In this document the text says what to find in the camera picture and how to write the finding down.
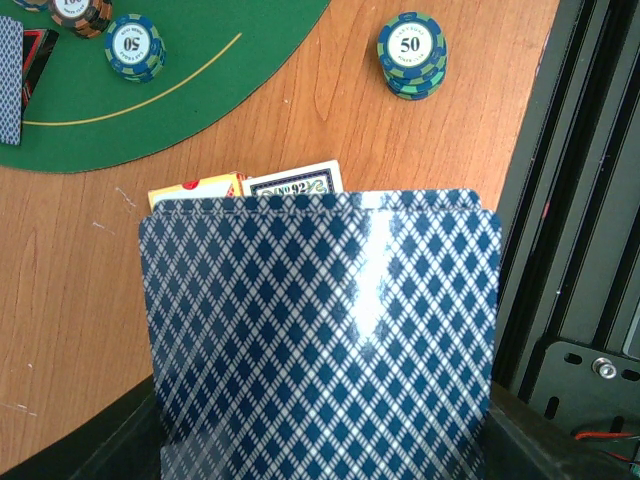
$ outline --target green felt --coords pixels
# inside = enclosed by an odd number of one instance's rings
[[[83,40],[47,12],[9,0],[0,15],[25,28],[61,33],[25,122],[86,120],[145,102],[197,71],[242,36],[215,63],[169,95],[130,113],[73,126],[25,125],[22,145],[0,145],[0,164],[42,172],[79,172],[143,157],[174,145],[226,115],[285,62],[329,0],[114,0],[114,19],[148,16],[167,47],[167,64],[148,84],[121,79],[104,54],[106,34]]]

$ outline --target wooden table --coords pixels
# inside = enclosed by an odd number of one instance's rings
[[[151,374],[137,240],[149,189],[337,158],[346,190],[471,187],[495,208],[557,3],[333,0],[199,135],[97,172],[0,168],[0,472]],[[374,47],[408,10],[434,16],[450,49],[443,87],[419,102],[386,90]]]

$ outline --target poker chip stack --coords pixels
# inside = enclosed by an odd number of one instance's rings
[[[17,3],[29,12],[44,12],[48,8],[48,1],[49,0],[13,0],[14,3]]]
[[[167,61],[164,40],[153,22],[142,15],[117,18],[107,30],[105,54],[115,72],[125,80],[148,83]]]
[[[405,100],[434,94],[447,73],[447,42],[428,15],[406,12],[391,19],[378,37],[378,58],[389,90]]]
[[[113,5],[112,0],[49,0],[49,13],[58,25],[88,39],[109,27]]]

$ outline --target white chip center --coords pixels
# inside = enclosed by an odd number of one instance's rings
[[[56,10],[66,18],[77,18],[87,11],[91,0],[54,0]]]
[[[113,34],[115,57],[126,65],[143,61],[151,49],[149,32],[137,23],[127,23]]]
[[[395,63],[403,67],[416,67],[431,55],[433,38],[424,25],[408,22],[391,32],[387,46]]]

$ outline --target printed number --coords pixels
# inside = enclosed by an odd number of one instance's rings
[[[124,39],[124,49],[127,52],[137,52],[140,48],[140,38],[139,37],[128,37]]]
[[[420,49],[420,39],[418,37],[403,38],[401,45],[402,53],[407,53],[409,50],[417,52]]]
[[[283,187],[274,187],[271,190],[263,190],[260,195],[270,197],[273,195],[306,195],[309,193],[329,193],[329,189],[322,180],[314,180],[313,182],[304,181]]]

